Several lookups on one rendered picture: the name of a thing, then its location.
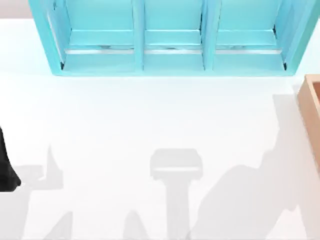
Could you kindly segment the light blue rack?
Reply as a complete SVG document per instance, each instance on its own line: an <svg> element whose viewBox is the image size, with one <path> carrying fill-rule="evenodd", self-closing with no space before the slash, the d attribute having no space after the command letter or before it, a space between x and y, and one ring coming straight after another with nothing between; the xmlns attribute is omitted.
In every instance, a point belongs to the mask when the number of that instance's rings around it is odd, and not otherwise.
<svg viewBox="0 0 320 240"><path fill-rule="evenodd" d="M56 76L294 75L320 0L28 0Z"/></svg>

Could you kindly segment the shallow salmon-coloured box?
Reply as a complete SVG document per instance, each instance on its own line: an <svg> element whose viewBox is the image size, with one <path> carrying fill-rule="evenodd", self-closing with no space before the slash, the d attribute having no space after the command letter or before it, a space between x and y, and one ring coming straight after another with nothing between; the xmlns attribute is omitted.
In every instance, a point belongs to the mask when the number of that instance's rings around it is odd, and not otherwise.
<svg viewBox="0 0 320 240"><path fill-rule="evenodd" d="M320 74L304 76L297 100L314 156L316 171L320 175Z"/></svg>

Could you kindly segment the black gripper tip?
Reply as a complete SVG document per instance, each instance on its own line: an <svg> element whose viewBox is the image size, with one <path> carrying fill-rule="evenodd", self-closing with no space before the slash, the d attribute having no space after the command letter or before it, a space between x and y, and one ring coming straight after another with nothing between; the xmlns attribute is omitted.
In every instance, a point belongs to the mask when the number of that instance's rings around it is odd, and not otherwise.
<svg viewBox="0 0 320 240"><path fill-rule="evenodd" d="M13 192L22 184L21 179L12 167L0 127L0 192Z"/></svg>

